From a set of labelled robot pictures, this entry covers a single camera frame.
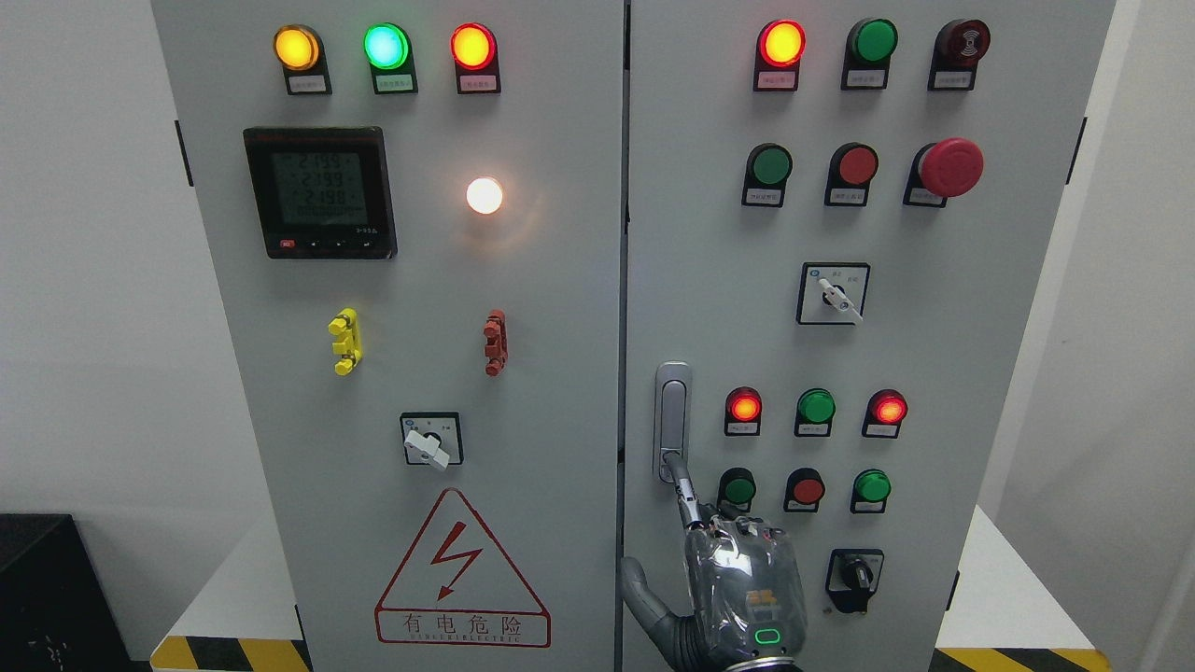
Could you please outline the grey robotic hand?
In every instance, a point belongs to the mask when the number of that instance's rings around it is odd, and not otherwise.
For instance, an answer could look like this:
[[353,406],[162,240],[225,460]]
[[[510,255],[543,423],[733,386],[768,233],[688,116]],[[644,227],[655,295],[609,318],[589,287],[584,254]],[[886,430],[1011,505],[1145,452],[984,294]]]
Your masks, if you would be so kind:
[[680,452],[664,451],[663,463],[682,518],[693,613],[667,607],[630,556],[619,563],[625,605],[674,671],[795,671],[808,616],[789,536],[761,518],[700,503]]

